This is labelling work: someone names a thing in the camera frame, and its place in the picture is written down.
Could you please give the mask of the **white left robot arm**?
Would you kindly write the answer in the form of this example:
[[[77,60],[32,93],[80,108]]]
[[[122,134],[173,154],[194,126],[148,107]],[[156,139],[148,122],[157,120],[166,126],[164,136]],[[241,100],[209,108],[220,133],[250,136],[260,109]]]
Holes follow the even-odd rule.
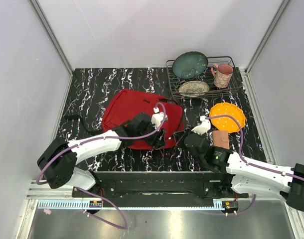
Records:
[[[166,121],[165,112],[152,116],[139,113],[132,120],[96,136],[71,141],[57,138],[37,161],[40,173],[36,182],[38,185],[48,184],[52,189],[73,186],[82,189],[87,196],[95,197],[100,192],[100,180],[93,172],[78,168],[77,164],[96,155],[133,146],[137,142],[147,143],[153,148],[163,147],[163,125]]]

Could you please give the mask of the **red student backpack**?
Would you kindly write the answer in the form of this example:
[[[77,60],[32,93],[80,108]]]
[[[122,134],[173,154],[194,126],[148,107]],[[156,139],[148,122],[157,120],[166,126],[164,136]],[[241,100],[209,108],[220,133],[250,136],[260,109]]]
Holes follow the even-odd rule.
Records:
[[[66,120],[80,120],[81,125],[91,136],[99,135],[111,129],[123,127],[123,137],[142,136],[153,130],[148,125],[148,117],[153,114],[156,103],[162,103],[166,110],[167,121],[162,125],[165,133],[165,147],[172,148],[176,145],[174,134],[184,128],[183,107],[176,101],[152,93],[144,93],[129,89],[123,89],[116,94],[109,103],[102,119],[102,128],[89,130],[84,126],[80,115],[65,116]],[[133,143],[127,143],[126,147],[135,150],[149,150],[147,138],[137,139]]]

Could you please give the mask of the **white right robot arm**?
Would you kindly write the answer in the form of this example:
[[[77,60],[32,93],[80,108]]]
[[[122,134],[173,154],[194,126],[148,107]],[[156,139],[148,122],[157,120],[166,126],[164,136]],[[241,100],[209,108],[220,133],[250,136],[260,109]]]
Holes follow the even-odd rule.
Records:
[[[278,198],[304,212],[304,165],[279,166],[257,161],[222,147],[211,146],[204,136],[187,131],[178,145],[186,149],[202,168],[225,174],[219,184],[223,197],[255,194]]]

